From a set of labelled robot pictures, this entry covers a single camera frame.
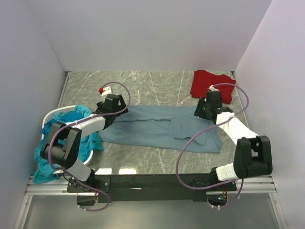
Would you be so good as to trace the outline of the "grey-blue t shirt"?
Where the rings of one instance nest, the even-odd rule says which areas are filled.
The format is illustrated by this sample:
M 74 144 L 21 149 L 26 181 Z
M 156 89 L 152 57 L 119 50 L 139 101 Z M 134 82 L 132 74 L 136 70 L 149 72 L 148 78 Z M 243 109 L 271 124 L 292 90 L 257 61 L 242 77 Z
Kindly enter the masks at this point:
M 130 105 L 99 136 L 104 142 L 219 153 L 222 141 L 213 122 L 194 116 L 194 106 Z

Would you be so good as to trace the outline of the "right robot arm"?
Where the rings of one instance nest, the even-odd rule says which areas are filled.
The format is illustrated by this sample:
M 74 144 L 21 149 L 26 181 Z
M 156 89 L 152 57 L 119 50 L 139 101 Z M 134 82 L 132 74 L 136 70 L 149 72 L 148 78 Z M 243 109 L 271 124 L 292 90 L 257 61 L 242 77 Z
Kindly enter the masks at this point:
M 219 90 L 208 90 L 200 98 L 194 115 L 212 121 L 235 144 L 232 163 L 212 169 L 218 182 L 270 175 L 273 171 L 271 143 L 245 126 L 228 107 L 223 107 Z

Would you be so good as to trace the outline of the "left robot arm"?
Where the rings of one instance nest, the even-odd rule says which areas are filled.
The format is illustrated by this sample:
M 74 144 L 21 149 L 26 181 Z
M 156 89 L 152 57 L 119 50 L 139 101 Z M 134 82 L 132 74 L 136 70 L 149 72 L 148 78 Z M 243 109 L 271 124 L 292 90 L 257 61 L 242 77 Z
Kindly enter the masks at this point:
M 127 113 L 128 108 L 121 94 L 108 94 L 97 103 L 97 110 L 90 116 L 72 123 L 55 122 L 41 148 L 40 156 L 49 164 L 59 165 L 75 182 L 85 189 L 96 189 L 95 174 L 78 158 L 81 139 L 113 124 L 116 117 Z

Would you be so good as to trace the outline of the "teal t shirts pile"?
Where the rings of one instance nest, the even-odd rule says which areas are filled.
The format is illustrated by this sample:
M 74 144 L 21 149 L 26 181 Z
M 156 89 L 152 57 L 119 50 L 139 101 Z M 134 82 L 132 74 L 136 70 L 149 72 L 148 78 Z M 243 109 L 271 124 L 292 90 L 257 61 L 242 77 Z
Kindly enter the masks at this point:
M 49 162 L 40 156 L 42 146 L 52 124 L 57 121 L 62 123 L 73 122 L 88 117 L 90 114 L 91 110 L 88 107 L 78 104 L 55 109 L 45 116 L 42 122 L 41 142 L 34 151 L 34 160 L 37 163 L 37 169 L 33 174 L 33 183 L 42 184 L 59 178 L 60 171 L 52 169 Z M 94 150 L 103 151 L 102 140 L 96 132 L 81 139 L 78 153 L 79 160 L 84 164 L 88 164 L 92 159 Z

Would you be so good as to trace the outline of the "red folded t shirt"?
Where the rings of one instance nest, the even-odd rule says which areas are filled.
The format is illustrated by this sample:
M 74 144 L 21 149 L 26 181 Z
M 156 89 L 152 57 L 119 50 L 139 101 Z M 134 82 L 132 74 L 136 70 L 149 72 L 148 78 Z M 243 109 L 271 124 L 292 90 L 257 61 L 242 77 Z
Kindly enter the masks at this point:
M 236 84 L 236 80 L 231 79 L 225 74 L 216 75 L 209 73 L 206 70 L 197 70 L 194 72 L 193 83 L 190 90 L 192 98 L 206 97 L 206 92 L 211 85 L 220 83 L 231 83 Z M 230 104 L 232 101 L 232 92 L 234 86 L 231 85 L 220 85 L 216 87 L 222 94 L 222 102 Z

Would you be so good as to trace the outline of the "white laundry basket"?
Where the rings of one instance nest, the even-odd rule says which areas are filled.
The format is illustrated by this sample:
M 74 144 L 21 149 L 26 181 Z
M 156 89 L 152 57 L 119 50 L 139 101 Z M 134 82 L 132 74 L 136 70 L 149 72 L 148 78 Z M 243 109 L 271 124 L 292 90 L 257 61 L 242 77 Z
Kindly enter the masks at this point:
M 35 149 L 35 160 L 39 164 L 39 169 L 44 172 L 54 172 L 50 167 L 49 162 L 45 159 L 41 159 L 40 150 L 43 142 L 50 131 L 50 128 L 54 122 L 73 122 L 75 120 L 83 119 L 88 117 L 91 111 L 84 105 L 71 105 L 61 107 L 59 109 L 52 110 L 49 112 L 42 121 L 41 130 L 41 144 Z M 93 157 L 94 150 L 103 150 L 102 141 L 97 133 L 92 133 L 81 139 L 78 158 L 85 165 L 88 165 Z

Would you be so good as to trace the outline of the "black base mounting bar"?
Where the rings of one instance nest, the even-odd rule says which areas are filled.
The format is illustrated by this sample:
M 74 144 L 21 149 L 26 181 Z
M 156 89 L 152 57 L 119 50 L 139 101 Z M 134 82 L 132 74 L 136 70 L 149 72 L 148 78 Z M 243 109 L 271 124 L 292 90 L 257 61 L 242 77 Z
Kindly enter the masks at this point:
M 181 180 L 192 187 L 207 187 L 220 183 L 215 175 L 210 174 L 180 174 Z M 105 192 L 115 201 L 156 201 L 156 200 L 192 200 L 206 202 L 206 192 L 236 191 L 236 184 L 231 181 L 228 184 L 213 187 L 206 190 L 192 190 L 184 187 L 175 174 L 157 175 L 95 175 L 94 188 Z M 93 193 L 83 186 L 77 184 L 71 178 L 67 186 L 68 193 L 77 193 L 77 201 L 84 206 L 85 203 L 94 205 L 93 198 L 87 193 Z

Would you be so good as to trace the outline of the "aluminium frame rail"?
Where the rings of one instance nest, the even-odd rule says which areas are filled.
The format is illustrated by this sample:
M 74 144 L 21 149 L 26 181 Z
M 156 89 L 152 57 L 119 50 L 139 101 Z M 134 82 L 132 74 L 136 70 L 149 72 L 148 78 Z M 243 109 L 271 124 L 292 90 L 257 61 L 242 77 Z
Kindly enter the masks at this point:
M 128 190 L 138 190 L 143 191 L 148 188 L 158 189 L 182 189 L 189 191 L 189 188 L 183 186 L 177 179 L 175 174 L 125 174 L 125 175 L 98 175 L 100 178 L 106 179 L 100 187 L 104 186 L 105 183 L 108 183 L 108 191 L 111 191 L 112 188 L 117 187 L 114 183 L 115 180 L 122 181 L 123 184 L 126 184 L 128 181 L 131 181 L 130 186 L 119 186 L 119 188 L 126 188 Z M 242 188 L 243 193 L 275 193 L 276 188 L 271 176 L 262 176 L 262 177 L 252 177 L 245 178 L 243 184 L 241 180 L 235 182 L 230 182 L 227 184 L 233 185 L 232 193 L 238 191 Z M 33 177 L 30 177 L 25 195 L 94 195 L 94 191 L 89 190 L 88 192 L 83 191 L 81 188 L 77 189 L 76 187 L 71 187 L 68 184 L 68 181 L 64 178 L 59 178 L 54 181 L 50 181 L 43 184 L 35 184 L 33 182 Z

